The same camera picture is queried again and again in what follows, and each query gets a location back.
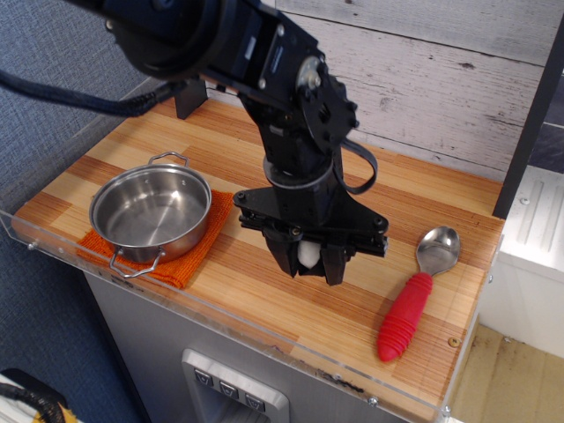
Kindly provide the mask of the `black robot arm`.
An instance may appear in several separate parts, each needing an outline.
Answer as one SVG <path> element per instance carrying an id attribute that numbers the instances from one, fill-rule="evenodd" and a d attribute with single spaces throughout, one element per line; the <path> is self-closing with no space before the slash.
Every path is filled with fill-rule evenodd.
<path id="1" fill-rule="evenodd" d="M 259 1 L 84 1 L 144 74 L 201 78 L 236 92 L 259 129 L 269 186 L 238 192 L 241 224 L 259 231 L 280 269 L 343 281 L 356 253 L 383 256 L 388 221 L 356 200 L 342 154 L 377 162 L 349 139 L 357 107 L 317 40 Z"/>

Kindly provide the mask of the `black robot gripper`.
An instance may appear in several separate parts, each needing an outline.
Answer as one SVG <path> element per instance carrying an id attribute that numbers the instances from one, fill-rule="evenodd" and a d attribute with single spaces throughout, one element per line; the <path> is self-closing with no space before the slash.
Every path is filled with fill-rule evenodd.
<path id="1" fill-rule="evenodd" d="M 294 278 L 300 268 L 300 241 L 319 243 L 326 282 L 340 285 L 357 252 L 384 256 L 388 220 L 357 202 L 329 169 L 308 182 L 288 184 L 276 177 L 271 186 L 234 195 L 241 225 L 262 233 L 279 268 Z"/>

